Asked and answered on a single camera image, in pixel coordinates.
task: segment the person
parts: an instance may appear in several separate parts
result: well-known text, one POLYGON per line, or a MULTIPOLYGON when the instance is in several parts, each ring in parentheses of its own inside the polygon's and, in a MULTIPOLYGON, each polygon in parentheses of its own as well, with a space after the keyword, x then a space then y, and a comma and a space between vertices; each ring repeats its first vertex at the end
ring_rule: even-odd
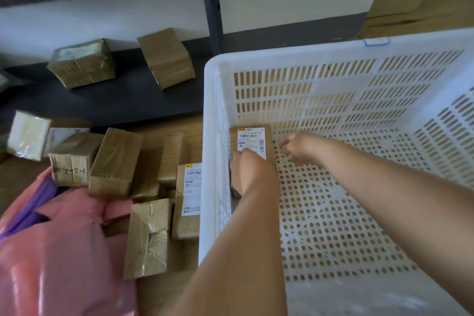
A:
MULTIPOLYGON (((474 313, 474 192, 341 141, 300 132, 280 142, 295 165, 327 169, 429 276, 474 313)), ((171 312, 286 315, 275 167, 248 149, 230 165, 242 199, 171 312)))

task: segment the plastic crate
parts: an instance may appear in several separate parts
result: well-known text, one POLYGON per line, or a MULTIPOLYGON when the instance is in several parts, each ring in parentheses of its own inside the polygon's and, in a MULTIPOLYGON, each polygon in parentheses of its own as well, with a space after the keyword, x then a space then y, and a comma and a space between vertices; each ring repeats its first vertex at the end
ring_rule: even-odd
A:
POLYGON ((466 314, 326 170, 276 145, 306 130, 474 187, 473 54, 465 29, 211 59, 199 261, 231 217, 229 127, 270 123, 291 315, 466 314))

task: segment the hand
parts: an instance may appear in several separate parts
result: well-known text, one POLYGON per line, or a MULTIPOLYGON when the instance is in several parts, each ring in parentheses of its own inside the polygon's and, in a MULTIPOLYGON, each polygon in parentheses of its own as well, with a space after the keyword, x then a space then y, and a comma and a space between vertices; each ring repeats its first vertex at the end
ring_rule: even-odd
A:
POLYGON ((280 195, 280 181, 275 166, 267 162, 255 151, 244 149, 232 155, 230 163, 231 185, 241 195, 255 184, 275 187, 276 197, 280 195))
POLYGON ((279 145, 281 152, 288 156, 288 161, 293 162, 295 166, 315 164, 322 167, 316 157, 316 150, 324 139, 316 134, 299 132, 288 135, 280 141, 279 145))

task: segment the person's right arm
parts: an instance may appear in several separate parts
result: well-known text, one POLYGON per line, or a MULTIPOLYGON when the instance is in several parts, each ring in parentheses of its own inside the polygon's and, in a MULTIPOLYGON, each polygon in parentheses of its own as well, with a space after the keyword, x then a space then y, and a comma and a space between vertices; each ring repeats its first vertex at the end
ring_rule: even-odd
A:
POLYGON ((285 138, 297 165, 327 169, 429 276, 474 314, 474 192, 310 133, 285 138))

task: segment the wall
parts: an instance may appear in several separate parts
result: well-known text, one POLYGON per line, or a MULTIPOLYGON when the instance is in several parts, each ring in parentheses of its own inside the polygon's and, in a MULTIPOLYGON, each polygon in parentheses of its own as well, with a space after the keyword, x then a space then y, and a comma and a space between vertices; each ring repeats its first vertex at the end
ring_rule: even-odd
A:
MULTIPOLYGON (((220 0, 224 32, 365 13, 373 0, 220 0)), ((111 49, 167 27, 209 35, 203 0, 60 0, 0 9, 0 66, 46 61, 55 48, 107 38, 111 49)))

